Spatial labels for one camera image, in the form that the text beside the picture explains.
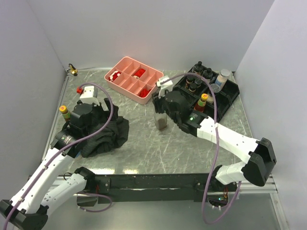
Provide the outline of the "glass oil bottle gold spout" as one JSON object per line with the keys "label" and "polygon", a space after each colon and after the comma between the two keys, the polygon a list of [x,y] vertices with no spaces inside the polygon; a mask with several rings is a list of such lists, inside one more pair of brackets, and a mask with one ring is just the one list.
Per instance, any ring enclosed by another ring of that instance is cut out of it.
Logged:
{"label": "glass oil bottle gold spout", "polygon": [[155,113],[154,120],[156,128],[161,131],[167,127],[167,114],[166,113]]}

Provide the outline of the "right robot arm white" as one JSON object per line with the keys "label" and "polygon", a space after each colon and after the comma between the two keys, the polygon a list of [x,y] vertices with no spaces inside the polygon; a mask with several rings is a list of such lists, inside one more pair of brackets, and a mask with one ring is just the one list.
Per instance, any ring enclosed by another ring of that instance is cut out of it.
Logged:
{"label": "right robot arm white", "polygon": [[179,91],[164,96],[155,92],[152,98],[155,111],[167,114],[183,132],[210,141],[240,159],[238,163],[214,169],[212,189],[221,191],[227,184],[244,180],[260,187],[266,184],[277,163],[271,141],[249,138],[216,124],[208,115],[192,110]]}

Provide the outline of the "brown spice bottle black cap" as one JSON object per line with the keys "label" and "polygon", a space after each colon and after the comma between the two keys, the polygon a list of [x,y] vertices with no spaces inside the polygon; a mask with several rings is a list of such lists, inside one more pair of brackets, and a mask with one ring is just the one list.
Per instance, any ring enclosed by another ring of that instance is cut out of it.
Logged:
{"label": "brown spice bottle black cap", "polygon": [[202,75],[203,71],[204,71],[204,66],[202,65],[201,61],[198,61],[198,63],[196,63],[192,68],[192,72],[198,75]]}

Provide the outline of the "white salt bottle black cap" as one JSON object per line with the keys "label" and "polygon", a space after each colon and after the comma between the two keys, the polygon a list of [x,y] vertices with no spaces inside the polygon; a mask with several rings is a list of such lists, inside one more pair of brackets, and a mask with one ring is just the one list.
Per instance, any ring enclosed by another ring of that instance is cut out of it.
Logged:
{"label": "white salt bottle black cap", "polygon": [[210,82],[211,79],[213,78],[213,71],[211,68],[207,68],[203,71],[202,76],[208,81]]}

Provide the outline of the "dark spice jar black lid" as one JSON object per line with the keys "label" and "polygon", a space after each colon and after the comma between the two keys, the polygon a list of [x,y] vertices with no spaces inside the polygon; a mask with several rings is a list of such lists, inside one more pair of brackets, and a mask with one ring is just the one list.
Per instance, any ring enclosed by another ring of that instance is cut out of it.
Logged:
{"label": "dark spice jar black lid", "polygon": [[189,91],[190,91],[191,93],[194,93],[194,92],[196,91],[196,89],[197,89],[197,84],[191,83],[191,84],[189,85]]}

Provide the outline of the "blue label jar under arm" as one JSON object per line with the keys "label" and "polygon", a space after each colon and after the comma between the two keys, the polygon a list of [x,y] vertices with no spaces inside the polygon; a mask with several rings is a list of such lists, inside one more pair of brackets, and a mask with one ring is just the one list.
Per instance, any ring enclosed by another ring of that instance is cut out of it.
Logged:
{"label": "blue label jar under arm", "polygon": [[76,157],[75,157],[75,160],[78,161],[82,158],[82,155],[81,154],[78,154]]}

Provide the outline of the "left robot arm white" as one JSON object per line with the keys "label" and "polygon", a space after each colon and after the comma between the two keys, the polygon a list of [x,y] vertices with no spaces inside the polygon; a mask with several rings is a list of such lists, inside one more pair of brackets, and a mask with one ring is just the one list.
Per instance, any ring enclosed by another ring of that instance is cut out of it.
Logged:
{"label": "left robot arm white", "polygon": [[100,102],[80,100],[50,144],[45,158],[11,199],[0,202],[0,213],[5,217],[4,229],[11,223],[21,230],[40,230],[48,217],[75,193],[94,196],[96,174],[80,167],[60,186],[50,190],[61,169],[70,164],[88,144],[89,139],[101,134],[116,114],[117,107],[104,99],[108,110]]}

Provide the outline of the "blue label white granule bottle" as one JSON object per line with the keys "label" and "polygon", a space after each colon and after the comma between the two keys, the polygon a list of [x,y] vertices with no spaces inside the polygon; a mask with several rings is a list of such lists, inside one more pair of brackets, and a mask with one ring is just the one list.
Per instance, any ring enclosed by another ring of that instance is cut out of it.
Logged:
{"label": "blue label white granule bottle", "polygon": [[215,84],[217,84],[220,89],[222,89],[227,82],[228,78],[232,75],[232,72],[227,69],[222,69],[215,80]]}

